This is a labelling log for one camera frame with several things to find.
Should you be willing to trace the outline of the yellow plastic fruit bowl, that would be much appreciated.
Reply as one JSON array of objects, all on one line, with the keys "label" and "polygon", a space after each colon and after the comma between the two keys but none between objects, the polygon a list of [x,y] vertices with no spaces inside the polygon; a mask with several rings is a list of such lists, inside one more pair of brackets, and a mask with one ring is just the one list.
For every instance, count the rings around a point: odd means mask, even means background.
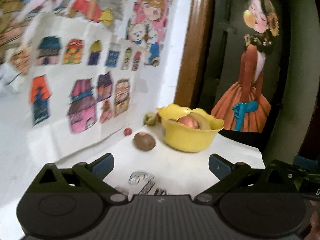
[{"label": "yellow plastic fruit bowl", "polygon": [[[196,153],[207,149],[217,133],[224,128],[225,121],[209,115],[200,108],[191,109],[177,104],[157,108],[161,119],[164,141],[172,148],[188,153]],[[180,117],[199,113],[210,123],[210,131],[188,128],[177,122]]]}]

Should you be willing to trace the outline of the girl with bubblegum painting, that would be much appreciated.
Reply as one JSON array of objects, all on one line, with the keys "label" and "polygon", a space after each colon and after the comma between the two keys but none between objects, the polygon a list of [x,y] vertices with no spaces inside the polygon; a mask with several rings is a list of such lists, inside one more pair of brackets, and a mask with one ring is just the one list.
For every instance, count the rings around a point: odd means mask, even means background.
[{"label": "girl with bubblegum painting", "polygon": [[212,0],[193,106],[264,155],[296,155],[319,81],[315,0]]}]

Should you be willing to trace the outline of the green guava fruit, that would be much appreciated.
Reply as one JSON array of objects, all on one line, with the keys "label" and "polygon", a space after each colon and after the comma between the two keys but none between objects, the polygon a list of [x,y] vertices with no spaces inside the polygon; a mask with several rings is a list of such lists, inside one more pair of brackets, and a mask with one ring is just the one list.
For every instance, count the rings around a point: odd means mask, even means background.
[{"label": "green guava fruit", "polygon": [[155,126],[157,123],[157,114],[153,112],[148,112],[144,115],[144,125]]}]

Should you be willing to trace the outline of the small red cherry tomato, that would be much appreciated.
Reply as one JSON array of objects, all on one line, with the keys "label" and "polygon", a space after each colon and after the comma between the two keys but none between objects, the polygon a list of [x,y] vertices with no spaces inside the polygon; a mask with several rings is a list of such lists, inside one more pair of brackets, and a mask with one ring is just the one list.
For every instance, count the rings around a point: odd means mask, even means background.
[{"label": "small red cherry tomato", "polygon": [[126,128],[126,129],[124,129],[124,135],[125,136],[129,136],[129,135],[131,135],[132,134],[132,129],[131,128]]}]

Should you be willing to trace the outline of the paper sheet with house drawings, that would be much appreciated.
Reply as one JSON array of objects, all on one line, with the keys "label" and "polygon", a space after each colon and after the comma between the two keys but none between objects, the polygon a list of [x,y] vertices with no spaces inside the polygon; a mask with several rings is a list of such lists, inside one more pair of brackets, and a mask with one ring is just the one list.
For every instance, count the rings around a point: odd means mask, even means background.
[{"label": "paper sheet with house drawings", "polygon": [[121,130],[133,111],[144,49],[102,26],[45,13],[32,41],[27,133],[51,161]]}]

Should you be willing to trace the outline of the banana in bowl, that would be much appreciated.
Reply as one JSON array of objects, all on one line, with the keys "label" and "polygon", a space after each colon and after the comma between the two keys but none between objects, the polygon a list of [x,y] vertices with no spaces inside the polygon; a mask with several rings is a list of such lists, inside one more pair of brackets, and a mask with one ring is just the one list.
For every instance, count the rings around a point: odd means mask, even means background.
[{"label": "banana in bowl", "polygon": [[210,131],[210,123],[199,113],[190,113],[190,115],[196,119],[199,124],[199,129]]}]

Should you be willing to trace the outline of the brown wooden frame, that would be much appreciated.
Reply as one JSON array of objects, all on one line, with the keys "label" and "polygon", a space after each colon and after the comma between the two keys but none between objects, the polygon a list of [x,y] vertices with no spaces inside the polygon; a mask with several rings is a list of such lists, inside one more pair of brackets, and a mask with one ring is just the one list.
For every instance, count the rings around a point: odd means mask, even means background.
[{"label": "brown wooden frame", "polygon": [[194,107],[211,31],[215,0],[191,0],[190,15],[174,103]]}]

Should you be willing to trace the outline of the red apple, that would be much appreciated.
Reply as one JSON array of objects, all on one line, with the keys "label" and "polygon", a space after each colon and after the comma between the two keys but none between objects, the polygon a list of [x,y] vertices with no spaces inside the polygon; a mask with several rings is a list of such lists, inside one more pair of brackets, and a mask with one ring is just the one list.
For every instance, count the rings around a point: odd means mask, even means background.
[{"label": "red apple", "polygon": [[200,128],[199,122],[192,115],[186,115],[186,116],[180,117],[177,120],[177,122],[184,125],[184,126],[187,126],[188,128],[192,128],[192,129],[199,129]]}]

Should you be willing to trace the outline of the cartoon child drawing blue shirt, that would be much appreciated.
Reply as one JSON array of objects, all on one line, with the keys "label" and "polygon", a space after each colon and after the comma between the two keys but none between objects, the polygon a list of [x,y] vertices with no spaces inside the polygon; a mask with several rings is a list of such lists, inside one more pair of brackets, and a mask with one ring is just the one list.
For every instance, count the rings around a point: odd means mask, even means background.
[{"label": "cartoon child drawing blue shirt", "polygon": [[29,72],[30,45],[41,17],[53,14],[102,23],[113,30],[127,0],[1,0],[1,95],[19,93]]}]

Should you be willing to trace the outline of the brown kiwi with sticker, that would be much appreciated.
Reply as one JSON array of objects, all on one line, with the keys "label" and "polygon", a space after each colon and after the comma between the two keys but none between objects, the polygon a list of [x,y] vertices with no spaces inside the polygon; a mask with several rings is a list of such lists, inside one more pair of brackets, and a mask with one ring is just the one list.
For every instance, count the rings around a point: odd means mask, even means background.
[{"label": "brown kiwi with sticker", "polygon": [[156,146],[156,141],[149,133],[139,132],[133,137],[133,144],[142,151],[150,151]]}]

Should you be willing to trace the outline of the cartoon sticker on table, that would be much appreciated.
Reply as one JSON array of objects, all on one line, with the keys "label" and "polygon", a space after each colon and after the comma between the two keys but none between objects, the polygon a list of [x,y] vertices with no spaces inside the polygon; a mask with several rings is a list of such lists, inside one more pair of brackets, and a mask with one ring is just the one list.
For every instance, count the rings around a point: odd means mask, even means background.
[{"label": "cartoon sticker on table", "polygon": [[126,186],[116,186],[115,189],[120,193],[131,198],[134,195],[153,195],[165,196],[167,190],[157,185],[155,176],[146,171],[133,172],[126,184]]}]

